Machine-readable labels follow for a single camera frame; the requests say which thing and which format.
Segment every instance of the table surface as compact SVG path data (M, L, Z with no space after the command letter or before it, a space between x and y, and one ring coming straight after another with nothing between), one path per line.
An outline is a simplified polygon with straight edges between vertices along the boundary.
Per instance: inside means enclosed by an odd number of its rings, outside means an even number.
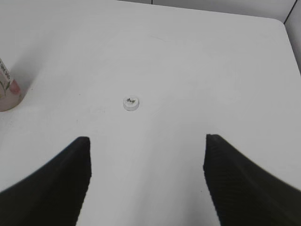
M78 136L79 226L219 225L202 170L219 134L301 188L301 78L274 19L113 0L5 0L1 58L28 89L0 113L0 190ZM127 112L126 95L140 107Z

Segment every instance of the wall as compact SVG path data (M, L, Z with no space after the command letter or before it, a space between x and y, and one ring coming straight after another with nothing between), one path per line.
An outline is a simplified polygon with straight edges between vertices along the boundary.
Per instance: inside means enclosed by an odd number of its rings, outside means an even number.
M285 24L288 37L301 70L301 1L298 0Z
M132 1L132 2L151 4L151 0L122 0L122 1Z
M127 0L149 3L151 0ZM154 5L275 18L285 21L295 0L153 0Z

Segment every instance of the small white cap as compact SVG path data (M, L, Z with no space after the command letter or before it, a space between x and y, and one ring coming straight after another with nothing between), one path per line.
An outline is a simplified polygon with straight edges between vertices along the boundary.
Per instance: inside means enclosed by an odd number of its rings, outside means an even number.
M139 106L139 100L135 96L128 96L123 99L123 107L127 111L132 112L134 110L137 110L138 106Z

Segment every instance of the black textured material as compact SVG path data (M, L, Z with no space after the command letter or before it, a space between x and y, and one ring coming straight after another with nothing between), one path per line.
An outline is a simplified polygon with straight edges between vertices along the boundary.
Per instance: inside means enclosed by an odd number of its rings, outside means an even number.
M301 192L219 135L206 137L203 168L221 226L301 226Z
M75 226L90 178L90 140L79 137L0 193L0 226Z

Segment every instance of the pink bottle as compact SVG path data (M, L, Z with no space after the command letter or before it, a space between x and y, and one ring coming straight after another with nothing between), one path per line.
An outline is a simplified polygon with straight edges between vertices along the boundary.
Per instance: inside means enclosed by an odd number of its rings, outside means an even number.
M0 58L0 112L17 106L22 100L18 83L9 75Z

